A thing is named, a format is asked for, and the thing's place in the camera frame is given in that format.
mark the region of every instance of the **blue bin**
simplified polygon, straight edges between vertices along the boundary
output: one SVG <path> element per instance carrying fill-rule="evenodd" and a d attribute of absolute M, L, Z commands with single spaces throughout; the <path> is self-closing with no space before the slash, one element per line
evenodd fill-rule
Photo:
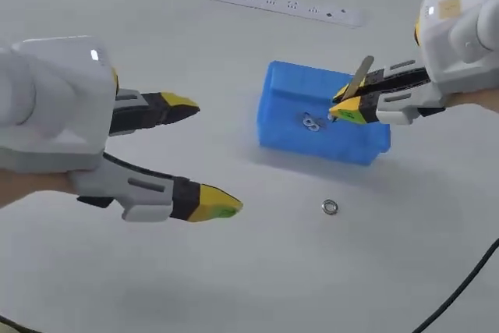
<path fill-rule="evenodd" d="M 262 147 L 370 165 L 391 146 L 390 126 L 327 119 L 333 96 L 350 80 L 345 73 L 272 62 L 257 116 Z"/>

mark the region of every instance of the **gripper jaw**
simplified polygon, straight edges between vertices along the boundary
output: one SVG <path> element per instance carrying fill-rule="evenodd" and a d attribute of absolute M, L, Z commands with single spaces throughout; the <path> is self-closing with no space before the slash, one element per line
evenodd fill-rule
<path fill-rule="evenodd" d="M 120 89 L 109 136 L 178 122 L 199 110 L 190 99 L 174 94 Z M 69 177 L 80 195 L 78 201 L 106 208 L 116 200 L 125 221 L 159 222 L 170 217 L 206 221 L 231 217 L 242 208 L 239 200 L 216 187 L 141 168 L 105 152 L 95 169 L 73 171 Z"/>

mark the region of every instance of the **human arm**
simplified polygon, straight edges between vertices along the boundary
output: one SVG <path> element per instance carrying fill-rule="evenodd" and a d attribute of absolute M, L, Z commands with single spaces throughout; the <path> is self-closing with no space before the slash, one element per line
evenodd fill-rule
<path fill-rule="evenodd" d="M 20 174 L 0 169 L 0 208 L 39 191 L 73 193 L 64 173 Z"/>
<path fill-rule="evenodd" d="M 480 90 L 472 93 L 455 94 L 449 100 L 447 106 L 456 105 L 479 105 L 485 109 L 499 113 L 499 90 Z"/>

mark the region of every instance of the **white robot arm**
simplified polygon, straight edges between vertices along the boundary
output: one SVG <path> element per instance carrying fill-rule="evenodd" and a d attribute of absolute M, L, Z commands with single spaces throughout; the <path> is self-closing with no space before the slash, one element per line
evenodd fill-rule
<path fill-rule="evenodd" d="M 94 37 L 28 40 L 0 50 L 0 168 L 68 172 L 79 201 L 118 201 L 127 221 L 231 217 L 223 190 L 131 165 L 104 152 L 109 136 L 178 122 L 199 111 L 171 93 L 119 88 Z"/>
<path fill-rule="evenodd" d="M 499 87 L 499 0 L 424 0 L 415 37 L 420 56 L 340 90 L 330 117 L 408 125 L 451 94 Z"/>

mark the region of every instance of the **white power strip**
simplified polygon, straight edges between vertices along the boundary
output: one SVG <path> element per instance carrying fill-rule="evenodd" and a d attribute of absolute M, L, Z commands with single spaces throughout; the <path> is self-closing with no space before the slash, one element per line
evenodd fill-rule
<path fill-rule="evenodd" d="M 346 27 L 362 27 L 366 23 L 364 12 L 360 9 L 339 8 L 333 5 L 317 5 L 313 2 L 298 0 L 215 0 L 242 5 L 264 11 L 277 12 L 304 19 L 315 19 L 325 23 L 335 23 Z"/>

